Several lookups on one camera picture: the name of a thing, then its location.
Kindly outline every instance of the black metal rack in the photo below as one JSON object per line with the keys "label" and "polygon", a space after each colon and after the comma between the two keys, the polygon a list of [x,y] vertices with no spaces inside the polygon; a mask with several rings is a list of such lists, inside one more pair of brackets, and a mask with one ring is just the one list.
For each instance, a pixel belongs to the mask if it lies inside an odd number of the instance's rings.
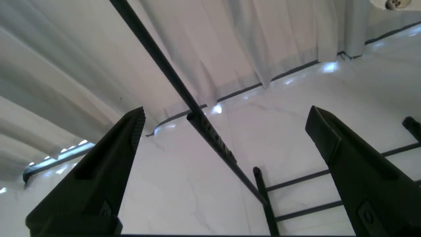
{"label": "black metal rack", "polygon": [[[208,142],[208,144],[213,148],[213,150],[215,150],[215,152],[227,164],[227,166],[231,168],[231,170],[237,175],[237,177],[242,181],[242,183],[246,185],[250,192],[252,192],[253,195],[262,203],[271,235],[280,235],[277,222],[343,205],[342,201],[335,201],[332,203],[320,205],[318,207],[312,207],[295,213],[275,217],[268,197],[268,192],[329,174],[329,170],[316,172],[314,174],[290,180],[288,182],[266,187],[264,185],[261,170],[258,167],[255,167],[253,169],[253,173],[255,175],[255,180],[257,183],[256,188],[253,185],[253,183],[247,178],[244,172],[238,167],[237,161],[233,153],[226,147],[225,143],[222,141],[222,138],[218,135],[217,131],[213,128],[208,118],[202,112],[200,106],[198,106],[193,96],[191,96],[187,88],[184,86],[180,77],[172,68],[171,64],[168,62],[162,51],[159,49],[158,45],[155,43],[154,39],[151,37],[145,26],[142,24],[141,20],[137,17],[136,13],[131,8],[127,0],[110,0],[110,2],[118,11],[120,16],[124,19],[124,21],[134,33],[136,38],[141,42],[141,44],[150,54],[150,56],[158,65],[158,67],[162,70],[162,72],[167,77],[168,81],[172,84],[174,89],[178,92],[180,97],[190,108],[191,112],[187,116],[188,121],[193,125],[196,131],[198,131],[198,133],[202,135],[203,139],[205,139]],[[387,157],[390,155],[398,154],[400,152],[421,147],[421,131],[419,123],[417,123],[413,118],[406,118],[403,124],[405,128],[408,129],[411,132],[411,134],[418,140],[418,143],[410,144],[391,151],[387,151],[382,154],[383,156]]]}

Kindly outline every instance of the marble floor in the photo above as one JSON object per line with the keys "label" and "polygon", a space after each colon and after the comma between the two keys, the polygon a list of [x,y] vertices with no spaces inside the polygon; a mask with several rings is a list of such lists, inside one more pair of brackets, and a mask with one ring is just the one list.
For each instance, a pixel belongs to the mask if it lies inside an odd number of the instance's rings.
{"label": "marble floor", "polygon": [[[371,146],[389,151],[416,140],[401,125],[421,120],[421,26],[227,99],[205,112],[254,182],[267,186],[327,168],[305,132],[312,105],[340,118]],[[388,157],[421,179],[421,149]],[[340,200],[330,175],[270,192],[276,215]],[[269,234],[262,206],[185,117],[140,141],[124,196],[123,233]],[[281,234],[352,235],[343,207],[278,223]]]}

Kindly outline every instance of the floor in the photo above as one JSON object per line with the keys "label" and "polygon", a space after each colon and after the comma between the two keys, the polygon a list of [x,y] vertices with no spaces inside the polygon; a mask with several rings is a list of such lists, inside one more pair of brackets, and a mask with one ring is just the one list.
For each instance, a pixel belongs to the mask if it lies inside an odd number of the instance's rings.
{"label": "floor", "polygon": [[[401,122],[421,120],[421,26],[376,43],[350,60],[320,63],[205,112],[254,182],[267,186],[327,168],[305,132],[312,105],[340,118],[371,146],[389,151],[416,140]],[[388,157],[421,178],[421,149]],[[330,175],[270,192],[275,215],[340,200]],[[141,140],[124,196],[123,233],[269,234],[261,204],[185,117]],[[278,223],[287,235],[353,235],[343,207]]]}

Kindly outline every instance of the curtain fold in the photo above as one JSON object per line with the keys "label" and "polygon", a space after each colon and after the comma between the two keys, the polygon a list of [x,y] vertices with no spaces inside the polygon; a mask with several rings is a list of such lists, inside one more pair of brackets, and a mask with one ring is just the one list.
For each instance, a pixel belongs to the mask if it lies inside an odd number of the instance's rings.
{"label": "curtain fold", "polygon": [[[421,20],[364,0],[129,0],[198,104]],[[108,1],[0,0],[0,181],[97,142],[143,106],[143,134],[188,108]]]}

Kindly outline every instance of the curtain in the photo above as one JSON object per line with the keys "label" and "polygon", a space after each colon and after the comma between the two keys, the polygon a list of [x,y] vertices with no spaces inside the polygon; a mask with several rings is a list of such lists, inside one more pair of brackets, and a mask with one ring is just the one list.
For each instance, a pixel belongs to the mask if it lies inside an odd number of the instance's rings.
{"label": "curtain", "polygon": [[[355,0],[130,0],[199,104],[298,66],[363,54],[366,40],[421,20]],[[0,180],[97,142],[143,106],[143,134],[187,110],[108,1],[0,0]]]}

